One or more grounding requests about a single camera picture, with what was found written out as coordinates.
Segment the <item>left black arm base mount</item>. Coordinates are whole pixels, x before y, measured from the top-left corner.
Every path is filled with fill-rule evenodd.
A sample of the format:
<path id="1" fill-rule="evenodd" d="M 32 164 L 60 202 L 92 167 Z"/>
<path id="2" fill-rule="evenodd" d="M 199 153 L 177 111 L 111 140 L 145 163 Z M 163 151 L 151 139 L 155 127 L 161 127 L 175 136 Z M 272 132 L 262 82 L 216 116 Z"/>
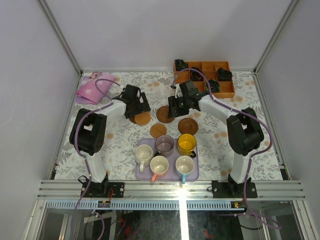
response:
<path id="1" fill-rule="evenodd" d="M 81 195 L 84 198 L 119 199 L 124 197 L 125 183 L 109 181 L 107 175 L 101 183 L 91 181 L 87 191 L 85 190 L 89 179 L 82 175 L 78 178 L 78 182 L 82 184 Z"/>

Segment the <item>dark grooved wooden coaster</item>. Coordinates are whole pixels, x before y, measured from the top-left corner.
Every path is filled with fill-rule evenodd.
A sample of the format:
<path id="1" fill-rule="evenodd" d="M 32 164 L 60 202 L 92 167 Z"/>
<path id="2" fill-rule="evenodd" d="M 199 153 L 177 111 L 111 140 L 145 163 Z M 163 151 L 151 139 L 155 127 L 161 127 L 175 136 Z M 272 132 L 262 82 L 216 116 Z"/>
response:
<path id="1" fill-rule="evenodd" d="M 164 123 L 164 124 L 171 123 L 175 120 L 175 118 L 174 117 L 168 118 L 168 114 L 169 114 L 169 107 L 161 106 L 156 112 L 156 117 L 161 123 Z"/>
<path id="2" fill-rule="evenodd" d="M 183 118 L 178 123 L 178 130 L 181 134 L 195 135 L 199 125 L 193 118 Z"/>

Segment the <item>light wooden coaster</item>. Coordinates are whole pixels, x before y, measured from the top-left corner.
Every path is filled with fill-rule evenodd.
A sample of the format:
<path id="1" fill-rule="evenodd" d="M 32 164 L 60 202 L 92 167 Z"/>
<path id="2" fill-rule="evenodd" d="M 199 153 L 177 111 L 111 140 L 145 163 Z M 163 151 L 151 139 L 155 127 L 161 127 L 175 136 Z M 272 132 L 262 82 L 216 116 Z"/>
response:
<path id="1" fill-rule="evenodd" d="M 141 126 L 147 125 L 151 121 L 151 115 L 149 112 L 143 112 L 143 113 L 137 114 L 134 117 L 134 121 L 136 124 Z"/>
<path id="2" fill-rule="evenodd" d="M 158 137 L 166 135 L 166 134 L 167 134 L 167 128 L 162 123 L 156 123 L 156 124 L 152 125 L 152 127 L 150 128 L 150 135 L 153 138 L 158 138 Z"/>

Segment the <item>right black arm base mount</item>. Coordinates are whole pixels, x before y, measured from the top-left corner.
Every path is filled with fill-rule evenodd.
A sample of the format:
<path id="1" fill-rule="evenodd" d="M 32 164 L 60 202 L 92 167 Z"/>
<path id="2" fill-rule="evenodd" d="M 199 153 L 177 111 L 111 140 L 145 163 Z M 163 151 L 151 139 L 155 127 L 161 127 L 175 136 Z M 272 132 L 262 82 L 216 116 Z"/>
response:
<path id="1" fill-rule="evenodd" d="M 249 178 L 245 183 L 237 184 L 230 181 L 213 180 L 211 182 L 211 192 L 215 199 L 231 199 L 244 198 L 244 190 L 248 199 L 256 199 L 258 197 L 256 185 Z"/>

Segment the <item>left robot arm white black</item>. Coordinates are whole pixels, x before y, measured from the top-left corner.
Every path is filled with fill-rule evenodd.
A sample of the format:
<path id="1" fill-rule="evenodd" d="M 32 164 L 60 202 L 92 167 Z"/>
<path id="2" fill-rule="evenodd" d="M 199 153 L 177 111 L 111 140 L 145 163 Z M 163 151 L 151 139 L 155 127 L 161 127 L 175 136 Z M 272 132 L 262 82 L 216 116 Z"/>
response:
<path id="1" fill-rule="evenodd" d="M 99 153 L 104 144 L 107 119 L 121 116 L 129 119 L 150 110 L 146 94 L 139 87 L 128 84 L 109 104 L 95 110 L 81 108 L 78 111 L 69 142 L 84 158 L 89 179 L 94 182 L 92 191 L 98 197 L 105 197 L 110 190 L 109 184 L 104 182 L 107 173 Z"/>

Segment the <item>light wooden coaster front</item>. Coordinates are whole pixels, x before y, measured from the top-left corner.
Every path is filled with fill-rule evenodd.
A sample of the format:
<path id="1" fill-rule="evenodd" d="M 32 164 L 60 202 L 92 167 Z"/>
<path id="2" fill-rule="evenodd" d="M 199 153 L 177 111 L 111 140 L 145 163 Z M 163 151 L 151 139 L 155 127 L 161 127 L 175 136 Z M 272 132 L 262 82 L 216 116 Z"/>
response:
<path id="1" fill-rule="evenodd" d="M 158 137 L 166 135 L 166 134 L 167 134 L 167 128 L 162 123 L 156 123 L 156 124 L 152 125 L 152 127 L 150 128 L 150 135 L 153 138 L 158 138 Z"/>

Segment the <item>yellow mug black rim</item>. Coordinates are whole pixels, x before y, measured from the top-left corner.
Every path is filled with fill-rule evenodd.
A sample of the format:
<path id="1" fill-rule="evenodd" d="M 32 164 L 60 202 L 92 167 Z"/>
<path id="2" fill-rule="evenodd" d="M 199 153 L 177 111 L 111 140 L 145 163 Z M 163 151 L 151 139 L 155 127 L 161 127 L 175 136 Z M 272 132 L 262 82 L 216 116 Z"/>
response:
<path id="1" fill-rule="evenodd" d="M 178 152 L 183 156 L 195 158 L 197 156 L 195 148 L 197 146 L 196 138 L 188 133 L 184 133 L 177 139 Z"/>

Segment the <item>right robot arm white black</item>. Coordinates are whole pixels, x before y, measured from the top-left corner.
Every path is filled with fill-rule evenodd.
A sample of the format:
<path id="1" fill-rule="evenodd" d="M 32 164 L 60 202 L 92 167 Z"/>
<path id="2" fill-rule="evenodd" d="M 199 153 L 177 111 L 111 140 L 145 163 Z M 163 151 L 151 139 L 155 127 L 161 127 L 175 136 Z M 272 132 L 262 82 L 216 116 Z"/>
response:
<path id="1" fill-rule="evenodd" d="M 227 127 L 228 142 L 234 152 L 228 192 L 240 197 L 246 191 L 250 153 L 264 140 L 261 123 L 255 111 L 248 107 L 238 110 L 214 98 L 207 90 L 199 91 L 192 80 L 179 84 L 180 95 L 168 97 L 168 117 L 186 116 L 190 109 L 209 114 Z"/>

